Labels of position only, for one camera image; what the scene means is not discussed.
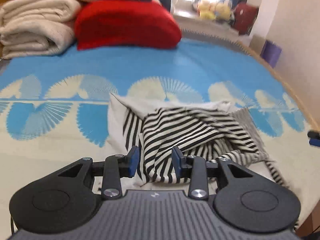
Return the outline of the striped white small garment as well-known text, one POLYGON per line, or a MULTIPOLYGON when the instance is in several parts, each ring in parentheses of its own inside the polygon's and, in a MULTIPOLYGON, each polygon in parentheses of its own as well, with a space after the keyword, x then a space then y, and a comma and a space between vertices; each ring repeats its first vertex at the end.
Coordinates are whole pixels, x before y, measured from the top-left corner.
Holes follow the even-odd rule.
POLYGON ((139 149, 136 174, 125 183, 129 189, 150 188, 153 183, 186 183, 175 174, 173 147, 185 156, 202 157, 210 163, 227 158, 286 185, 265 151, 249 110, 228 101, 185 105, 111 95, 108 132, 114 150, 139 149))

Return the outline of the blue cream patterned bedsheet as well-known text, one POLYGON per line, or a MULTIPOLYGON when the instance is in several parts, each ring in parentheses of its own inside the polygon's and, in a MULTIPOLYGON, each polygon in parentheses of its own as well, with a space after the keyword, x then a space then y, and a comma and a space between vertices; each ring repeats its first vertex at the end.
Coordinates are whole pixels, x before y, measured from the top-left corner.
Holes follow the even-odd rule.
MULTIPOLYGON (((249 110, 265 151, 299 198, 303 223, 319 202, 319 148, 282 84, 239 50, 182 39, 175 49, 70 47, 57 56, 18 57, 1 74, 1 238, 10 236, 10 198, 83 157, 120 153, 109 142, 111 95, 164 102, 228 101, 249 110)), ((131 179, 122 179, 122 187, 131 179)), ((153 183, 138 190, 187 190, 153 183)))

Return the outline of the purple bin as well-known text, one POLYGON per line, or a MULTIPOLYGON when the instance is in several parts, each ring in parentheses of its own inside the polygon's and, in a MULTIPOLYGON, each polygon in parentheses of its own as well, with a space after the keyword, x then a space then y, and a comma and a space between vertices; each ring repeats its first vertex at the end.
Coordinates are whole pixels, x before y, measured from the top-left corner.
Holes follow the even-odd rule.
POLYGON ((264 59, 272 68, 276 66, 280 58, 282 48, 276 43, 265 40, 264 46, 260 53, 262 59, 264 59))

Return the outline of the dark red cushion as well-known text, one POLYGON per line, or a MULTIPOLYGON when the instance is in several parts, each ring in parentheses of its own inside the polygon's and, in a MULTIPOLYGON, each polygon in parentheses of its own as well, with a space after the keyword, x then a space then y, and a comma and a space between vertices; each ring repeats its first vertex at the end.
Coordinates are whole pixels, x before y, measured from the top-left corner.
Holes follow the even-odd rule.
POLYGON ((240 2, 234 9, 233 28, 238 31, 239 35, 246 35, 251 32, 253 24, 257 19, 259 8, 240 2))

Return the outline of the red folded blanket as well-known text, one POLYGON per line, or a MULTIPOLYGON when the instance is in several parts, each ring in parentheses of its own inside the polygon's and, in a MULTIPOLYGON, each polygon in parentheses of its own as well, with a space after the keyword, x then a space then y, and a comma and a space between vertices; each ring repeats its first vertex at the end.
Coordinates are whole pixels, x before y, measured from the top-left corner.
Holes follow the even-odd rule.
POLYGON ((182 38, 171 13, 154 1, 89 3, 77 15, 74 31, 78 50, 105 46, 173 49, 182 38))

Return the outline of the yellow plush toy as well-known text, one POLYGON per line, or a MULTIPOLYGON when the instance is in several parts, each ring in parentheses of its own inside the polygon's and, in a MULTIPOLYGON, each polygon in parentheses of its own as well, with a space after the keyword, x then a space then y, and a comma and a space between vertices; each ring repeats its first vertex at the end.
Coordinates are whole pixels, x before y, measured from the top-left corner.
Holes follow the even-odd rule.
POLYGON ((222 20, 228 21, 232 18, 233 12, 225 3, 210 3, 201 0, 197 5, 197 12, 202 20, 222 20))

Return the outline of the cream folded quilt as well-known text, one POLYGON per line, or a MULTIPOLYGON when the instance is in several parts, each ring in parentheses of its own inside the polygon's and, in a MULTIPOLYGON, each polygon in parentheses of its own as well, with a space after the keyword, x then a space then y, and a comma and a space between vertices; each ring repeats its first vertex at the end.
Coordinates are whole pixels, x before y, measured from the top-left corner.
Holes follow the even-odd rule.
POLYGON ((1 6, 2 57, 59 55, 75 41, 77 0, 12 0, 1 6))

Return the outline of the wooden bed frame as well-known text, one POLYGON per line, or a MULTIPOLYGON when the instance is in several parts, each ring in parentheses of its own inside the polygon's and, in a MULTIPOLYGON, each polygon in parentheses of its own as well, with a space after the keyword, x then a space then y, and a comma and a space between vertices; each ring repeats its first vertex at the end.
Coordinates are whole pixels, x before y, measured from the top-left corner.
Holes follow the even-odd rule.
POLYGON ((291 98, 293 98, 293 100, 297 104, 298 108, 301 110, 301 112, 306 117, 306 120, 311 125, 311 128, 313 130, 319 131, 319 123, 313 118, 313 116, 310 114, 310 112, 306 109, 306 106, 304 105, 302 100, 297 96, 297 94, 292 89, 292 87, 264 59, 262 59, 253 49, 244 45, 240 40, 237 40, 236 44, 238 46, 240 46, 251 57, 253 57, 256 61, 258 61, 260 64, 262 64, 270 72, 270 74, 282 84, 282 86, 285 88, 286 92, 289 94, 289 96, 291 96, 291 98))

